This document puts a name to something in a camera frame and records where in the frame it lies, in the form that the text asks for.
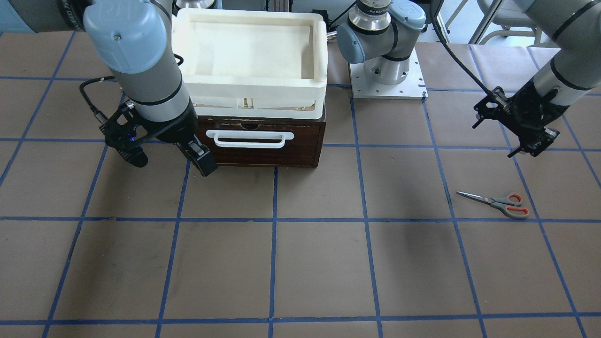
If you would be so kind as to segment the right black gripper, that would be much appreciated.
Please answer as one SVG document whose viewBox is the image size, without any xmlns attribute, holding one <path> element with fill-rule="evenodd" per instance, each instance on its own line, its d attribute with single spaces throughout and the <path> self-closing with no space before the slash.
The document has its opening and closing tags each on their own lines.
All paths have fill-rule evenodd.
<svg viewBox="0 0 601 338">
<path fill-rule="evenodd" d="M 129 164 L 142 168 L 148 164 L 148 156 L 141 145 L 152 139 L 175 144 L 203 177 L 218 169 L 217 162 L 210 149 L 202 144 L 195 135 L 198 128 L 193 103 L 178 117 L 164 122 L 153 122 L 143 118 L 138 112 L 140 104 L 127 101 L 119 105 L 111 117 L 97 112 L 99 129 L 105 137 L 105 143 L 114 148 Z"/>
</svg>

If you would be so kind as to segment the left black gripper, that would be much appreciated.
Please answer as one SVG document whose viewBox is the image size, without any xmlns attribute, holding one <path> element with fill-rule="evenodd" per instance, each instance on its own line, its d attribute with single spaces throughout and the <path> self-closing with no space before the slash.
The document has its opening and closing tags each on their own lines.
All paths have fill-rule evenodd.
<svg viewBox="0 0 601 338">
<path fill-rule="evenodd" d="M 519 146 L 507 155 L 509 158 L 519 152 L 538 156 L 560 135 L 560 131 L 547 127 L 561 116 L 560 105 L 551 103 L 558 93 L 559 87 L 555 86 L 541 96 L 534 81 L 529 80 L 514 96 L 507 98 L 504 90 L 496 86 L 474 106 L 477 122 L 472 128 L 485 119 L 498 120 L 519 139 Z"/>
</svg>

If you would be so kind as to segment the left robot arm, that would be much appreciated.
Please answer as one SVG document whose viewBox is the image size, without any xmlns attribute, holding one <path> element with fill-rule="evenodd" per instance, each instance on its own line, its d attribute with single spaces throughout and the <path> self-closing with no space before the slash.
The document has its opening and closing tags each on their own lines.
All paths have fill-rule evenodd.
<svg viewBox="0 0 601 338">
<path fill-rule="evenodd" d="M 558 52 L 517 92 L 487 88 L 443 43 L 451 58 L 474 79 L 485 98 L 474 106 L 477 124 L 496 120 L 518 137 L 517 153 L 538 156 L 558 137 L 549 124 L 600 85 L 600 2 L 517 0 L 517 9 L 558 47 Z M 336 30 L 341 55 L 363 67 L 363 79 L 394 88 L 409 72 L 410 56 L 426 26 L 425 10 L 411 0 L 357 0 Z"/>
</svg>

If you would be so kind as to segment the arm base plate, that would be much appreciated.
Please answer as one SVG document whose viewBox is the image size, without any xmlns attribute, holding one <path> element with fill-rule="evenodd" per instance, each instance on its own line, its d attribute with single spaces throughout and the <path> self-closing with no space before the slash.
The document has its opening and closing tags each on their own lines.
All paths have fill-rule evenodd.
<svg viewBox="0 0 601 338">
<path fill-rule="evenodd" d="M 355 98 L 421 100 L 429 96 L 415 50 L 400 62 L 380 56 L 350 64 L 349 73 Z"/>
</svg>

